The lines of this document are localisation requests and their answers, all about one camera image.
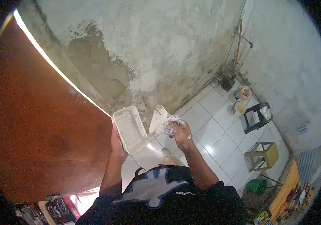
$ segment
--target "wrist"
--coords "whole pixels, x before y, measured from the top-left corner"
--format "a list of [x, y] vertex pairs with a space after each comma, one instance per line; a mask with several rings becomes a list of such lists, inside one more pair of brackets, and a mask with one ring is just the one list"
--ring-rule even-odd
[[195, 146], [193, 141], [189, 144], [189, 146], [184, 147], [183, 149], [184, 154], [192, 154], [195, 151], [198, 151], [198, 148]]

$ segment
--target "yellow plastic stool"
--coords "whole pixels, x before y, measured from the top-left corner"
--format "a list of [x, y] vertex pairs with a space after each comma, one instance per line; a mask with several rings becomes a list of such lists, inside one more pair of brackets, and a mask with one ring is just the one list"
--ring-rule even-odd
[[[264, 145], [269, 145], [266, 150], [264, 150]], [[263, 148], [263, 151], [253, 151], [258, 148], [258, 146], [261, 145]], [[247, 158], [249, 158], [249, 162], [251, 163], [251, 169], [252, 171], [260, 171], [260, 170], [267, 170], [271, 169], [272, 166], [275, 165], [275, 163], [278, 160], [278, 148], [277, 145], [274, 142], [256, 142], [254, 148], [251, 151], [248, 151], [244, 154]], [[262, 164], [255, 168], [253, 157], [262, 157]], [[266, 167], [260, 168], [264, 163], [266, 163]]]

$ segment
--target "red pipe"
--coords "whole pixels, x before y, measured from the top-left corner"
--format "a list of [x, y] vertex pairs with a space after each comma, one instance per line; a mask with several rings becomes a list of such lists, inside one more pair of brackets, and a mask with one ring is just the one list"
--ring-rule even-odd
[[232, 79], [234, 79], [235, 76], [235, 68], [237, 67], [237, 62], [238, 62], [238, 53], [239, 53], [239, 44], [240, 44], [240, 38], [242, 36], [242, 20], [240, 20], [240, 26], [239, 26], [239, 39], [238, 39], [238, 47], [237, 47], [237, 54], [235, 55], [235, 62], [234, 62], [234, 67], [233, 67], [233, 74], [232, 74]]

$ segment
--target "hand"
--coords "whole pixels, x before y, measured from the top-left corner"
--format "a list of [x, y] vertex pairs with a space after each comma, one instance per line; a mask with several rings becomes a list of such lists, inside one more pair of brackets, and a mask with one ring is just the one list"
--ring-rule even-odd
[[112, 137], [110, 138], [110, 145], [112, 146], [112, 151], [111, 151], [112, 154], [120, 156], [122, 159], [127, 158], [128, 153], [123, 149], [122, 142], [119, 139], [118, 129], [115, 123], [113, 123]]
[[181, 151], [187, 151], [194, 146], [189, 124], [186, 121], [182, 121], [183, 124], [168, 121], [168, 125], [176, 131], [175, 140], [176, 144]]

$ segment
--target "pipe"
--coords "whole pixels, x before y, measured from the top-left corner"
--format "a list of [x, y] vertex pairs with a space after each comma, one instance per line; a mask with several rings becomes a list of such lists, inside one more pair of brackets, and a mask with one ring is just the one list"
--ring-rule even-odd
[[237, 61], [238, 61], [238, 54], [239, 54], [239, 44], [240, 44], [240, 36], [242, 35], [242, 23], [243, 21], [240, 20], [240, 26], [239, 26], [239, 38], [238, 38], [238, 47], [237, 47], [237, 54], [235, 55], [235, 62], [234, 62], [234, 67], [233, 67], [233, 75], [232, 75], [232, 79], [234, 79], [234, 72], [235, 72], [235, 68], [237, 66]]
[[253, 43], [252, 42], [250, 42], [247, 38], [245, 38], [243, 35], [240, 35], [246, 42], [248, 42], [250, 45], [251, 45], [251, 48], [253, 48]]
[[240, 69], [242, 68], [243, 63], [244, 63], [244, 60], [247, 58], [247, 56], [248, 56], [249, 52], [251, 51], [252, 47], [253, 47], [253, 45], [251, 45], [251, 47], [248, 49], [248, 52], [247, 52], [246, 56], [244, 57], [244, 59], [243, 59], [243, 61], [242, 61], [241, 65], [239, 66], [239, 68], [238, 68], [237, 72], [235, 73], [236, 75], [239, 73]]

